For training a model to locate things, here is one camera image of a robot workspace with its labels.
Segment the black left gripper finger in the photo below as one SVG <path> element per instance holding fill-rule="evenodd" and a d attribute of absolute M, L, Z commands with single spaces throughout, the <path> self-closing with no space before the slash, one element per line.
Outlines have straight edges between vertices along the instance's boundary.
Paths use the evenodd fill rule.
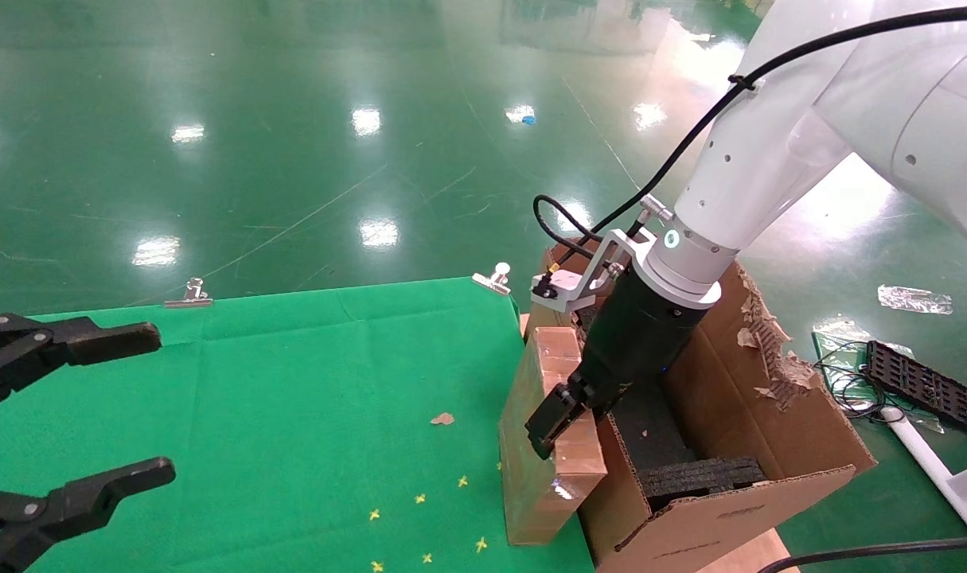
<path fill-rule="evenodd" d="M 0 572 L 25 572 L 53 545 L 108 526 L 124 498 L 176 477 L 173 461 L 156 457 L 72 480 L 43 497 L 0 490 Z"/>
<path fill-rule="evenodd" d="M 87 366 L 140 356 L 162 348 L 149 322 L 111 329 L 89 317 L 39 322 L 0 314 L 0 403 L 62 366 Z"/>

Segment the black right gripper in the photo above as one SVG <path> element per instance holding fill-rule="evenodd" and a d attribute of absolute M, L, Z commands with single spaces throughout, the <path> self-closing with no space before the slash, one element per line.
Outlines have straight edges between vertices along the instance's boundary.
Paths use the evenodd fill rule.
<path fill-rule="evenodd" d="M 539 458 L 588 410 L 604 416 L 632 385 L 660 380 L 705 314 L 661 297 L 636 273 L 618 276 L 587 331 L 581 380 L 557 382 L 524 424 Z"/>

